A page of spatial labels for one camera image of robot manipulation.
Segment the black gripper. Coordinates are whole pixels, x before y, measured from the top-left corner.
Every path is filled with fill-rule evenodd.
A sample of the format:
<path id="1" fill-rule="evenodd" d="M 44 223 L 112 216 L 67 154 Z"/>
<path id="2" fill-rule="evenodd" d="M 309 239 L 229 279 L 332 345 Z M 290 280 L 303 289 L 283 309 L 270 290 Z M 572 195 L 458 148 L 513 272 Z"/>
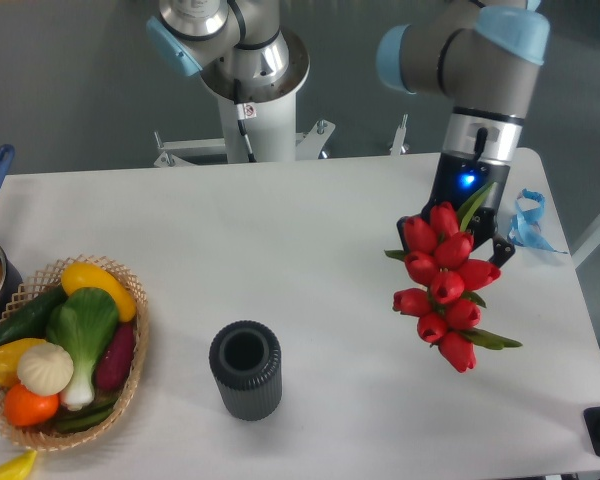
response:
<path id="1" fill-rule="evenodd" d="M 516 253 L 515 245 L 498 232 L 498 210 L 509 171 L 505 164 L 442 153 L 421 217 L 429 220 L 434 206 L 449 202 L 461 230 L 469 229 L 474 235 L 474 247 L 489 241 L 493 252 L 488 262 L 502 268 Z M 396 223 L 403 250 L 410 249 L 405 230 L 409 219 L 410 216 L 403 216 Z"/>

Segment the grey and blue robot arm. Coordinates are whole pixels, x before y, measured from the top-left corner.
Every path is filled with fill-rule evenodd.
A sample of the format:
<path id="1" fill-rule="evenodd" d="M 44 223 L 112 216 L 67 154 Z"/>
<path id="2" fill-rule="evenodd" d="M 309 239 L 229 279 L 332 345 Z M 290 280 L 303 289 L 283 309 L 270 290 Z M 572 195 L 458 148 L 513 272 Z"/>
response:
<path id="1" fill-rule="evenodd" d="M 146 32 L 179 74 L 200 76 L 216 97 L 231 163 L 316 157 L 316 135 L 296 131 L 296 95 L 309 72 L 301 39 L 276 1 L 163 1 Z M 534 1 L 453 1 L 435 20 L 381 39 L 376 71 L 389 88 L 439 93 L 453 110 L 428 205 L 451 203 L 492 262 L 515 252 L 497 214 L 525 123 L 550 26 Z"/>

